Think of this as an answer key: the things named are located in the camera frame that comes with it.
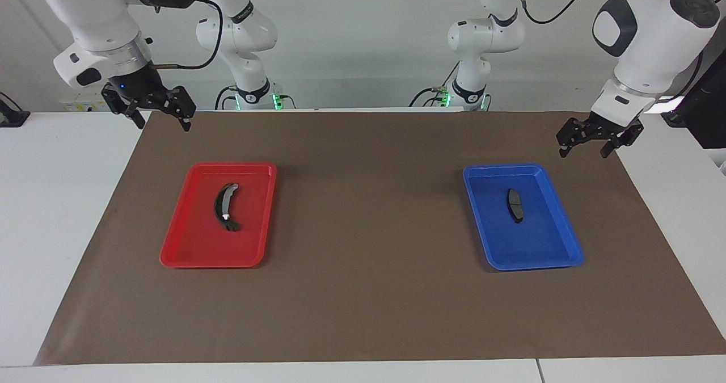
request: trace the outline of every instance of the white robotic arm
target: white robotic arm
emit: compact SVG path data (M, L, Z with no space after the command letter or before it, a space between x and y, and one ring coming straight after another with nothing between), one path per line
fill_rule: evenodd
M570 119L558 132L560 155L589 140L607 140L604 158L632 145L643 130L638 116L703 51L719 21L714 0L608 0L592 35L619 62L588 119Z
M243 109L274 106L275 83L265 75L262 61L252 53L272 49L277 44L277 29L254 6L252 0L214 0L225 13L218 54L234 76L238 103ZM209 50L215 46L216 19L202 19L197 25L197 39Z
M64 81L81 88L109 80L102 91L115 113L145 123L138 108L177 117L189 130L194 102L182 86L166 89L151 63L151 53L129 5L186 8L196 0L46 0L73 34L73 44L54 64ZM129 101L125 104L121 98Z
M511 52L524 42L524 25L518 18L519 0L482 0L490 15L467 19L449 29L449 46L459 55L459 72L447 86L450 106L468 111L482 106L492 65L487 53Z

